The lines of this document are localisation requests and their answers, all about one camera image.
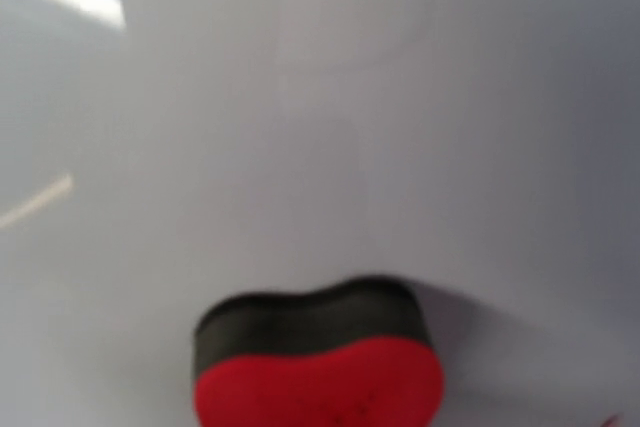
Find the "red black whiteboard eraser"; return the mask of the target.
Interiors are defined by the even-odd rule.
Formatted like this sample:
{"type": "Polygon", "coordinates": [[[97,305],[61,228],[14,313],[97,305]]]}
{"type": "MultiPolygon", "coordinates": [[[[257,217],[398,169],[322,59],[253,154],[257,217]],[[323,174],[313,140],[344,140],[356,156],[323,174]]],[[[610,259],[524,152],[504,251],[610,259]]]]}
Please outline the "red black whiteboard eraser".
{"type": "Polygon", "coordinates": [[[203,426],[426,426],[444,387],[415,295],[386,276],[240,294],[194,331],[203,426]]]}

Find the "white whiteboard black frame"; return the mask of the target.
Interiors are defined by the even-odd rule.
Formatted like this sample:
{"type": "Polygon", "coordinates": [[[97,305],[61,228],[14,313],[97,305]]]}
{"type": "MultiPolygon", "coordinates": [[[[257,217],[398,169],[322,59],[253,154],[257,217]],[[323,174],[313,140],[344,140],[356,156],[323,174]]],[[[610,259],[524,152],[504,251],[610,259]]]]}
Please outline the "white whiteboard black frame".
{"type": "Polygon", "coordinates": [[[639,0],[1,0],[1,422],[191,426],[213,303],[413,287],[440,426],[639,422],[639,0]]]}

